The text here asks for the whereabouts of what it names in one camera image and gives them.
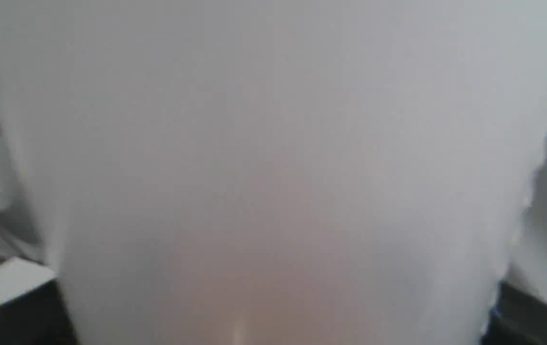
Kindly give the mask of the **clear plastic squeeze bottle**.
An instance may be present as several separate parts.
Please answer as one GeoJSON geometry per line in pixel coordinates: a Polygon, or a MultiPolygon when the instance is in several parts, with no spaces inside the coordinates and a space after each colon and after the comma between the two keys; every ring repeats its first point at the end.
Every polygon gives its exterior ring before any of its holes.
{"type": "Polygon", "coordinates": [[[547,0],[0,0],[0,127],[83,345],[477,345],[547,0]]]}

